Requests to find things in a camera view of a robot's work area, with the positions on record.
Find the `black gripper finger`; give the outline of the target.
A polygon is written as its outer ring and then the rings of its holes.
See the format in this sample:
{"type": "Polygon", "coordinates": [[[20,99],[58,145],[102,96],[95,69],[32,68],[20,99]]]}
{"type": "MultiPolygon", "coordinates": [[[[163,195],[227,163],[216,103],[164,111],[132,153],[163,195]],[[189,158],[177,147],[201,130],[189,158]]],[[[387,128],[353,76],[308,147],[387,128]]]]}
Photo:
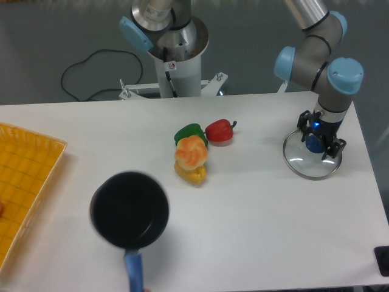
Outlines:
{"type": "Polygon", "coordinates": [[[322,140],[323,155],[322,160],[325,160],[328,156],[335,159],[339,154],[342,153],[346,146],[346,141],[343,139],[334,138],[331,141],[322,140]]]}
{"type": "Polygon", "coordinates": [[[305,142],[312,133],[312,128],[309,125],[312,113],[308,110],[300,114],[297,122],[297,128],[301,131],[301,142],[305,142]]]}

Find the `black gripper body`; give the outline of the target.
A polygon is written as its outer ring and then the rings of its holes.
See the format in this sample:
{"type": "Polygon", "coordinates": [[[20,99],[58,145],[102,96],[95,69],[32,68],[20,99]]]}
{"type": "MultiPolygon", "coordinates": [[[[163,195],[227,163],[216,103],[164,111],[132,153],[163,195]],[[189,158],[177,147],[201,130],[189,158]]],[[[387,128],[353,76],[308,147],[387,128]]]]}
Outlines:
{"type": "Polygon", "coordinates": [[[337,132],[345,117],[345,112],[333,113],[325,109],[315,109],[309,126],[312,133],[306,139],[307,148],[330,148],[342,140],[337,138],[337,132]]]}

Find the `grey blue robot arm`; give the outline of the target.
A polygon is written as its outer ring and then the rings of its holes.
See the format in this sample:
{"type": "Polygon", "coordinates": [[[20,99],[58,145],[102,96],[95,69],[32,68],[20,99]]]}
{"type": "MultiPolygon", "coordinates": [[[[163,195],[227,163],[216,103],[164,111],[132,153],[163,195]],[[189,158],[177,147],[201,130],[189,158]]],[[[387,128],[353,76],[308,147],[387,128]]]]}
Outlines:
{"type": "MultiPolygon", "coordinates": [[[[362,65],[352,58],[330,59],[347,31],[345,17],[321,1],[286,1],[305,38],[287,46],[274,64],[274,74],[318,95],[313,111],[302,113],[297,127],[308,150],[324,158],[341,155],[346,143],[337,131],[363,80],[362,65]]],[[[154,59],[161,97],[197,97],[215,90],[201,84],[201,57],[209,34],[191,12],[190,1],[134,1],[119,22],[123,36],[154,59]]]]}

